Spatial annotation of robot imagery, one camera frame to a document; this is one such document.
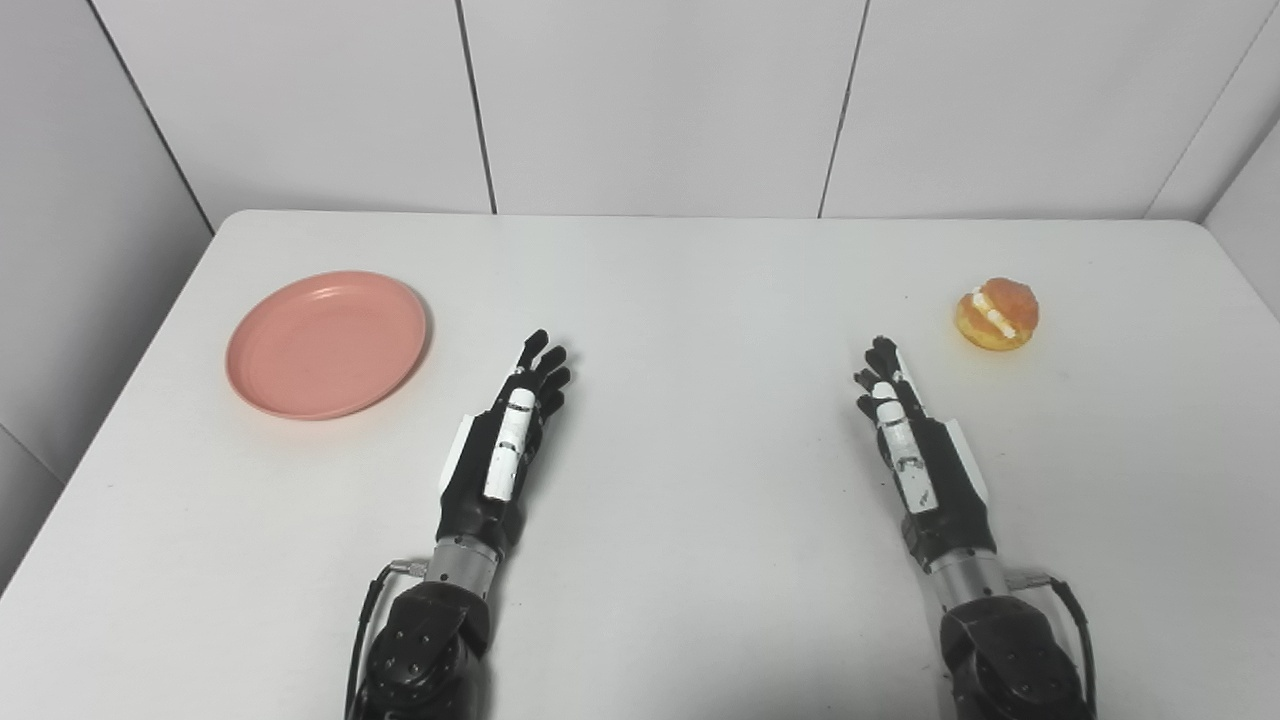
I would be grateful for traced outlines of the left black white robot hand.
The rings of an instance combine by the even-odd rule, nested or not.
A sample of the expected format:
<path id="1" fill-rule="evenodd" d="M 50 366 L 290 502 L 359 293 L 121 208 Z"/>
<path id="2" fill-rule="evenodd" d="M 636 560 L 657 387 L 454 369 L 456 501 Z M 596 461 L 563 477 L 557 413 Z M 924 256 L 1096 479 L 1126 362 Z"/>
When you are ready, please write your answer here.
<path id="1" fill-rule="evenodd" d="M 470 538 L 498 559 L 518 543 L 529 468 L 572 378 L 567 357 L 547 331 L 535 331 L 492 406 L 463 416 L 442 473 L 439 541 Z"/>

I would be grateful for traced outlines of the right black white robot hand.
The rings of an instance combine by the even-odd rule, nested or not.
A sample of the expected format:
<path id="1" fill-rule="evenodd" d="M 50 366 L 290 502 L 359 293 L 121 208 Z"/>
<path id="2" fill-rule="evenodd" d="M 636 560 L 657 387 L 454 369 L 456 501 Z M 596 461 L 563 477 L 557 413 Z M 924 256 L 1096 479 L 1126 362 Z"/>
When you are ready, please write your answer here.
<path id="1" fill-rule="evenodd" d="M 893 477 L 910 556 L 932 573 L 950 556 L 996 553 L 989 493 L 959 420 L 925 410 L 891 338 L 877 336 L 864 359 L 854 377 L 863 389 L 858 407 L 874 425 L 879 456 Z"/>

